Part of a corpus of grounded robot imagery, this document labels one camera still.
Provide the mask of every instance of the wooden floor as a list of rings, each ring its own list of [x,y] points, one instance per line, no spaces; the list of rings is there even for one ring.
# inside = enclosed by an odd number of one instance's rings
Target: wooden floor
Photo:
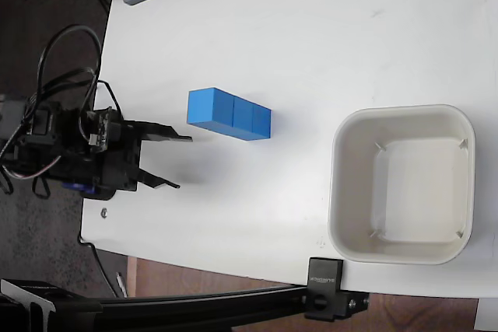
[[[228,292],[277,285],[147,260],[128,260],[128,291],[137,297]],[[243,332],[307,331],[470,331],[474,330],[476,299],[430,299],[371,295],[364,313],[335,323],[305,320],[302,315],[238,327]]]

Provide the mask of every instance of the black bracket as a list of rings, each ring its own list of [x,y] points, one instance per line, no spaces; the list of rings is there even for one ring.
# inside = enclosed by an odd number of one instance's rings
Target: black bracket
[[[332,322],[368,309],[368,293],[341,291],[342,264],[342,260],[310,258],[304,313],[307,319]]]

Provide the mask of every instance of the white container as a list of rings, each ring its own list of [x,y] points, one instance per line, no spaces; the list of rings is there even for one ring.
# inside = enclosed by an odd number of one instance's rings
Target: white container
[[[442,264],[465,247],[475,135],[449,105],[360,110],[334,139],[329,234],[348,260]]]

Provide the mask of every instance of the table surface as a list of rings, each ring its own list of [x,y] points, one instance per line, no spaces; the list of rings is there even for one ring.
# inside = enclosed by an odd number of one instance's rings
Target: table surface
[[[498,0],[114,0],[102,79],[126,118],[173,125],[194,142],[145,142],[141,167],[182,188],[87,200],[83,237],[134,257],[306,284],[309,257],[341,257],[328,238],[339,124],[367,107],[447,103],[476,134],[467,247],[440,266],[346,262],[342,287],[498,297],[497,27]],[[187,125],[188,92],[212,86],[273,109],[272,138]],[[99,88],[96,105],[109,103]]]

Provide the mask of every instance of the blue block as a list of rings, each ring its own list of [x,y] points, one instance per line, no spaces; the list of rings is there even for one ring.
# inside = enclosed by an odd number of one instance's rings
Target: blue block
[[[230,135],[233,123],[233,95],[214,88],[190,91],[187,123]]]
[[[235,96],[233,100],[233,130],[236,138],[254,140],[252,133],[252,110],[254,104]]]
[[[188,95],[187,123],[242,140],[270,138],[271,111],[220,89]]]
[[[272,132],[272,111],[253,104],[252,132],[257,139],[270,139]]]

